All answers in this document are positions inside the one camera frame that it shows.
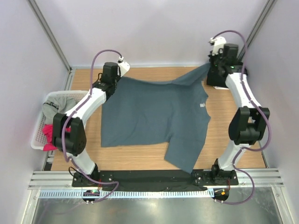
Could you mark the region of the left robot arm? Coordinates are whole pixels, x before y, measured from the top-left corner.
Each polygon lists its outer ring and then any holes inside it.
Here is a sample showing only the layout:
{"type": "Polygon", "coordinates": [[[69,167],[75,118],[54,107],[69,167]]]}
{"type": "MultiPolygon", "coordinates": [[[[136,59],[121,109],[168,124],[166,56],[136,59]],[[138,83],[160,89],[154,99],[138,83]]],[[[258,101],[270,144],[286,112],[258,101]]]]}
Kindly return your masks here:
{"type": "Polygon", "coordinates": [[[98,166],[86,150],[85,126],[91,115],[114,93],[119,80],[129,71],[126,61],[107,62],[88,93],[70,110],[57,113],[53,118],[52,144],[64,153],[83,175],[83,182],[93,187],[99,183],[98,166]]]}

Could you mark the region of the blue-grey t-shirt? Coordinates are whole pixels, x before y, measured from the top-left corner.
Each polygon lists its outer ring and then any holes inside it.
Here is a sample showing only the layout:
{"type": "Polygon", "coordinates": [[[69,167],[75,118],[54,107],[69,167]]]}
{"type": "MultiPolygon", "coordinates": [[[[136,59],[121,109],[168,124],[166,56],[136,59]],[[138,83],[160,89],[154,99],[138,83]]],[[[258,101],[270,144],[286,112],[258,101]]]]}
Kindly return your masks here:
{"type": "Polygon", "coordinates": [[[192,172],[205,144],[210,116],[202,80],[209,64],[164,82],[122,78],[102,106],[101,146],[166,142],[165,160],[192,172]]]}

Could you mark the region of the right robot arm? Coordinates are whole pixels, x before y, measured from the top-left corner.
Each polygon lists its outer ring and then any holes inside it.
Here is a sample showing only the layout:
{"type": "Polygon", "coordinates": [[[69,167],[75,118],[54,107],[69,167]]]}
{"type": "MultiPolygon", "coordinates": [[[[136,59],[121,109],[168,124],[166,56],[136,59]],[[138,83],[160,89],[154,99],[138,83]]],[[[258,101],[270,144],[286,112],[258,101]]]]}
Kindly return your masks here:
{"type": "Polygon", "coordinates": [[[249,87],[247,70],[237,58],[238,45],[217,41],[211,45],[206,84],[229,89],[237,111],[228,127],[229,144],[205,177],[212,185],[237,184],[235,164],[245,150],[263,138],[270,111],[259,104],[249,87]]]}

